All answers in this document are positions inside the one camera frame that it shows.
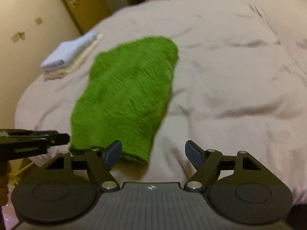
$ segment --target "gray plastic surface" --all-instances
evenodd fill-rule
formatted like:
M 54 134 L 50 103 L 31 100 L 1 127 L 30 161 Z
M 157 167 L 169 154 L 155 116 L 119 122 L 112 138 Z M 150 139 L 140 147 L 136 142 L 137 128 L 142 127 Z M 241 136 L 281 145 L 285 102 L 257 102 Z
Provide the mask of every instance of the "gray plastic surface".
M 283 222 L 246 226 L 216 214 L 199 193 L 178 183 L 126 183 L 104 193 L 86 215 L 57 226 L 19 224 L 15 230 L 289 230 Z

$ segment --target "light blue towel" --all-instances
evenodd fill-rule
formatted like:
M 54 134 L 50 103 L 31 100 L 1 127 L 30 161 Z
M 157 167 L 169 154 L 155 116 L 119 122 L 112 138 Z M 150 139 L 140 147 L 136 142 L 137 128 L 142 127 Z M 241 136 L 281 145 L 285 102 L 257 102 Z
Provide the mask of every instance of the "light blue towel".
M 97 38 L 97 33 L 88 32 L 72 41 L 62 42 L 41 64 L 46 71 L 54 71 L 66 67 L 73 58 Z

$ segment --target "bed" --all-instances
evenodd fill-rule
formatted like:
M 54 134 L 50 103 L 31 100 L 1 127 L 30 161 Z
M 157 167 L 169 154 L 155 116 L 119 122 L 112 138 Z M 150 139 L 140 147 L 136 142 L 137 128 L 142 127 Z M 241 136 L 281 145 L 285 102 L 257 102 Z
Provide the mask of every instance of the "bed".
M 306 11 L 303 0 L 161 0 L 124 8 L 92 29 L 105 37 L 78 71 L 51 81 L 41 75 L 27 88 L 15 127 L 71 134 L 95 56 L 163 35 L 179 48 L 168 111 L 149 166 L 119 163 L 111 171 L 117 181 L 184 183 L 195 171 L 184 153 L 191 139 L 226 155 L 248 151 L 291 189 L 294 205 L 307 204 Z M 31 160 L 42 165 L 67 149 Z

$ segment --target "human hand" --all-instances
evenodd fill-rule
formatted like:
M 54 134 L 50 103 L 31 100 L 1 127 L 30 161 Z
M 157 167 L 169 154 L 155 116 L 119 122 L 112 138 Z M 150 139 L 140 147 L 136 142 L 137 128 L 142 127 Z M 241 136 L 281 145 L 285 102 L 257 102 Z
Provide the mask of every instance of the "human hand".
M 7 204 L 7 194 L 9 192 L 7 188 L 7 184 L 9 182 L 7 172 L 9 171 L 10 165 L 8 162 L 0 163 L 0 206 L 5 206 Z

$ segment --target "green fuzzy cloth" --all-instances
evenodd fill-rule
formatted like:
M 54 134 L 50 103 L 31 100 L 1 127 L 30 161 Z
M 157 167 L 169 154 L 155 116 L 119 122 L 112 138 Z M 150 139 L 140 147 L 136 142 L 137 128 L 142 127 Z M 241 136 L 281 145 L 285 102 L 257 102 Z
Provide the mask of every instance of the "green fuzzy cloth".
M 148 164 L 177 58 L 176 44 L 165 37 L 146 37 L 97 55 L 71 117 L 71 153 L 120 140 L 122 160 Z

